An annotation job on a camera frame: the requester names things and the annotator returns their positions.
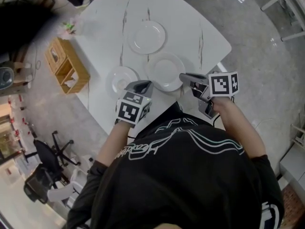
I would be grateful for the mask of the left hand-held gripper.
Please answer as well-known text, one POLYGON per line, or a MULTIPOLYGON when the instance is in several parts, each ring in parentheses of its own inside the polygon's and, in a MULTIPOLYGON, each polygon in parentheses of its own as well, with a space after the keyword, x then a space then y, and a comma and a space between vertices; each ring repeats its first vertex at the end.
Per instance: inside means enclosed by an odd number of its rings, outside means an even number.
POLYGON ((138 80, 129 83, 116 102, 115 124, 126 122, 134 128, 144 119, 152 105, 154 84, 149 80, 138 80))

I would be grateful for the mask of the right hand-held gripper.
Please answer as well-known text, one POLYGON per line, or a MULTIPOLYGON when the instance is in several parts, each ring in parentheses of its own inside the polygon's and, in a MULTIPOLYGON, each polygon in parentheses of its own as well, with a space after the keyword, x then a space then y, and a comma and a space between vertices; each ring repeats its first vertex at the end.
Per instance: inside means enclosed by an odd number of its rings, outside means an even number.
POLYGON ((199 112, 209 119, 217 115, 213 98, 233 97, 239 92, 238 72, 214 72, 209 75, 181 73, 179 79, 192 89, 193 95, 198 99, 199 112))

